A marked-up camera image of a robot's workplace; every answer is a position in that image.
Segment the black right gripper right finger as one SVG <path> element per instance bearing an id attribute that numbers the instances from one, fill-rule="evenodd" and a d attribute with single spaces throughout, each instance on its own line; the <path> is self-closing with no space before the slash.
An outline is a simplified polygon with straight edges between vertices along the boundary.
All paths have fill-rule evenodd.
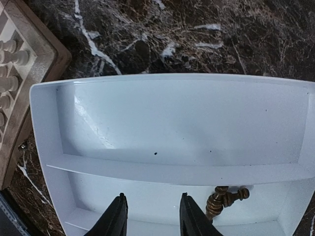
<path id="1" fill-rule="evenodd" d="M 180 234 L 182 236 L 221 236 L 195 200 L 183 193 L 180 201 Z"/>

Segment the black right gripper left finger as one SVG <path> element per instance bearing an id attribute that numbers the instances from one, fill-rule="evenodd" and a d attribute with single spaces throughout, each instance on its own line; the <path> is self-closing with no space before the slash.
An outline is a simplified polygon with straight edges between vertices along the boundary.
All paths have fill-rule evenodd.
<path id="1" fill-rule="evenodd" d="M 120 193 L 85 236 L 126 236 L 128 205 Z"/>

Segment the white divided plastic tray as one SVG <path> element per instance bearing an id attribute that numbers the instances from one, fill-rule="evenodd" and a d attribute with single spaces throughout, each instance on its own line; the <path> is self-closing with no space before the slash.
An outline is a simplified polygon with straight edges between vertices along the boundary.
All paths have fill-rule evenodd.
<path id="1" fill-rule="evenodd" d="M 178 236 L 180 199 L 217 186 L 250 196 L 214 218 L 225 236 L 291 236 L 315 190 L 313 82 L 232 74 L 136 74 L 30 89 L 37 152 L 68 236 L 120 193 L 129 236 Z"/>

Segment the wooden chess board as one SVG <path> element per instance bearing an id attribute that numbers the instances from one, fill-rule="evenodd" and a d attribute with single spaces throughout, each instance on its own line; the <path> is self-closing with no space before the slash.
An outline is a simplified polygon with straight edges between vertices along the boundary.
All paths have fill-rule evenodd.
<path id="1" fill-rule="evenodd" d="M 43 22 L 22 0 L 0 2 L 0 50 L 15 51 L 14 39 L 28 43 L 36 55 L 34 64 L 25 80 L 5 133 L 0 134 L 0 188 L 7 188 L 12 181 L 19 159 L 18 145 L 32 130 L 29 92 L 32 85 L 59 80 L 71 61 L 69 50 L 53 35 Z M 0 61 L 16 61 L 20 56 L 0 55 Z M 8 79 L 0 79 L 0 89 L 9 87 Z"/>

